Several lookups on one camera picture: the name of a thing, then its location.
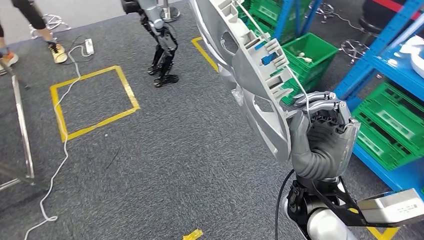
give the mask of power strip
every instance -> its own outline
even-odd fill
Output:
[[[91,38],[85,40],[85,50],[88,54],[94,54],[93,40]]]

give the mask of metal frame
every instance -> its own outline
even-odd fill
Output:
[[[16,75],[12,72],[12,70],[2,60],[0,60],[0,66],[2,66],[3,69],[6,70],[12,76],[13,93],[14,93],[14,98],[16,101],[17,116],[19,121],[20,133],[22,136],[22,143],[23,143],[23,150],[25,154],[25,164],[26,164],[26,171],[27,171],[26,174],[23,174],[19,172],[18,170],[14,169],[13,167],[0,163],[0,174],[4,174],[6,176],[14,178],[11,181],[1,184],[0,191],[7,189],[20,182],[25,182],[32,186],[36,186],[43,190],[47,190],[49,187],[46,184],[35,179],[33,159],[32,159],[31,149],[30,149],[30,141],[28,139],[27,125],[25,123],[24,109],[22,107],[22,99],[21,99],[21,92],[20,92],[19,85],[23,85],[25,89],[29,89],[29,86],[23,81],[19,81]]]
[[[164,22],[173,22],[180,17],[180,11],[174,7],[169,6],[168,0],[163,0],[162,11],[160,12],[160,17]]]
[[[424,26],[424,14],[421,14],[411,26],[396,37],[423,4],[424,0],[408,0],[379,34],[365,55],[357,61],[335,88],[334,92],[340,99],[347,101],[352,111],[361,103],[357,94],[378,72],[424,101],[423,78],[411,67],[405,67],[410,66],[410,59],[394,56],[394,53],[399,51],[400,44]],[[389,62],[394,58],[396,58],[397,65]],[[353,153],[393,190],[415,188],[424,199],[424,193],[421,192],[421,188],[424,187],[424,175],[419,173],[419,170],[424,169],[424,158],[395,170],[386,171],[358,144],[355,145]]]
[[[301,26],[301,20],[303,17],[300,16],[300,0],[283,0],[284,4],[281,7],[281,11],[278,16],[277,26],[275,28],[273,38],[280,40],[281,34],[283,33],[284,26],[286,24],[286,19],[289,17],[290,9],[292,9],[293,1],[295,3],[295,12],[296,12],[296,37],[300,37],[308,32],[308,29],[311,27],[312,20],[314,18],[315,12],[320,7],[322,0],[316,0],[310,10],[306,21]]]

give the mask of gray carpet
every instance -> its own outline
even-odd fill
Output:
[[[274,237],[278,189],[291,164],[277,163],[256,140],[217,73],[192,45],[199,33],[188,4],[175,6],[182,17],[172,24],[179,42],[172,71],[180,82],[160,89],[146,73],[155,42],[136,15],[58,34],[66,47],[77,36],[93,38],[95,58],[80,64],[81,73],[121,66],[141,109],[69,141],[69,160],[44,204],[49,216],[59,218],[34,230],[29,239],[168,240],[196,228],[203,230],[200,239],[205,240]],[[40,40],[11,48],[21,57],[14,70],[32,86],[22,91],[23,106],[35,172],[47,182],[64,157],[49,87],[74,78],[75,69],[54,65]],[[323,88],[340,79],[334,79],[340,72],[333,74]],[[22,168],[10,77],[0,81],[2,161]],[[72,130],[131,107],[113,74],[76,84],[62,106]],[[345,178],[359,199],[388,189],[354,156]],[[0,239],[21,240],[43,220],[43,194],[23,184],[0,192]],[[394,239],[421,239],[422,226],[405,227]],[[358,239],[374,239],[366,229],[353,231]],[[301,239],[282,215],[279,236]]]

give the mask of white wire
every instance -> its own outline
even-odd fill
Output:
[[[351,28],[353,28],[353,29],[356,29],[356,30],[359,30],[359,31],[363,32],[362,28],[359,28],[359,27],[357,27],[357,26],[352,25],[352,23],[351,23],[351,21],[350,21],[350,20],[348,20],[348,19],[345,19],[345,18],[341,17],[338,13],[333,12],[332,14],[333,14],[333,15],[336,15],[339,19],[341,19],[341,20],[343,20],[343,21],[347,22]]]
[[[249,20],[253,23],[253,25],[256,27],[256,29],[260,32],[260,34],[262,35],[262,37],[265,39],[265,41],[267,42],[267,43],[269,43],[270,42],[270,39],[267,37],[267,36],[265,36],[265,33],[264,33],[264,31],[262,31],[262,29],[259,27],[259,25],[256,23],[256,21],[253,19],[253,17],[250,15],[250,13],[246,10],[246,8],[241,4],[241,3],[239,3],[238,1],[235,1],[235,0],[233,0],[233,2],[235,2],[240,8],[241,8],[241,10],[246,14],[246,16],[249,18]]]
[[[41,225],[43,225],[43,224],[45,224],[45,223],[47,223],[47,222],[54,222],[54,221],[56,221],[57,219],[58,219],[58,216],[51,216],[51,217],[49,217],[49,216],[47,216],[47,214],[46,214],[46,211],[44,210],[44,206],[43,206],[43,202],[44,202],[44,200],[46,200],[47,199],[47,197],[50,195],[50,193],[52,192],[52,189],[53,189],[53,180],[55,179],[55,177],[56,177],[56,175],[59,173],[59,171],[61,170],[61,168],[62,168],[62,166],[65,164],[65,162],[66,162],[66,160],[68,160],[68,157],[69,157],[69,154],[68,154],[68,150],[67,150],[67,143],[68,143],[68,134],[65,132],[65,130],[63,129],[63,122],[62,122],[62,120],[61,120],[61,118],[59,117],[59,114],[58,114],[58,111],[57,111],[57,107],[59,106],[59,104],[61,104],[61,102],[62,102],[62,100],[64,99],[64,97],[70,92],[70,90],[71,90],[71,88],[72,88],[72,86],[76,83],[76,82],[78,82],[80,79],[81,79],[81,74],[80,74],[80,68],[78,67],[78,63],[75,61],[75,59],[72,57],[72,55],[71,55],[71,53],[72,53],[72,51],[74,51],[75,49],[77,49],[77,48],[81,48],[81,55],[83,56],[83,57],[89,57],[89,56],[91,56],[92,54],[87,54],[87,55],[85,55],[84,54],[84,47],[82,46],[82,45],[78,45],[78,46],[76,46],[76,47],[74,47],[74,48],[72,48],[68,53],[67,53],[67,55],[69,56],[69,58],[71,59],[71,61],[73,62],[73,64],[75,65],[75,69],[76,69],[76,74],[78,75],[78,78],[75,80],[75,81],[73,81],[72,82],[72,84],[68,87],[68,89],[67,89],[67,91],[65,92],[65,94],[60,98],[60,100],[59,100],[59,102],[57,102],[56,103],[56,105],[54,106],[54,112],[56,113],[56,118],[57,118],[57,120],[59,121],[59,129],[60,129],[60,132],[65,136],[65,141],[64,141],[64,144],[63,144],[63,151],[64,151],[64,153],[65,153],[65,158],[63,159],[63,161],[62,161],[62,163],[59,165],[59,167],[57,168],[57,170],[56,170],[56,172],[53,174],[53,176],[50,178],[50,188],[48,189],[48,192],[47,192],[47,194],[41,199],[41,201],[40,201],[40,203],[39,203],[39,205],[40,205],[40,209],[41,209],[41,213],[42,213],[42,215],[43,215],[43,217],[44,217],[44,221],[42,221],[41,223],[39,223],[39,224],[37,224],[37,225],[35,225],[35,226],[33,226],[33,227],[31,227],[30,229],[28,229],[28,231],[26,231],[26,234],[25,234],[25,238],[24,238],[24,240],[27,240],[27,238],[28,238],[28,234],[32,231],[32,230],[34,230],[34,229],[36,229],[36,228],[38,228],[38,227],[40,227]]]
[[[311,114],[309,112],[309,96],[306,93],[304,87],[302,86],[301,82],[299,81],[298,77],[294,74],[293,70],[287,65],[287,70],[290,72],[290,75],[294,78],[294,80],[296,81],[297,85],[299,85],[300,90],[302,90],[302,93],[305,95],[306,98],[306,113],[307,113],[307,119],[309,120],[309,126],[312,126],[312,121],[311,121]]]

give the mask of robot finger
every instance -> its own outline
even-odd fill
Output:
[[[307,94],[309,102],[319,101],[319,100],[335,100],[336,94],[331,91],[315,91]],[[295,107],[302,107],[306,105],[307,98],[304,94],[298,94],[294,96],[296,102],[294,103]]]
[[[319,111],[336,111],[339,107],[340,100],[318,100],[309,104],[309,113],[314,114]],[[304,113],[307,112],[307,107],[302,108]]]
[[[337,123],[345,126],[348,123],[351,122],[352,115],[351,111],[348,108],[348,105],[345,101],[340,101],[338,103],[338,110],[337,110]]]

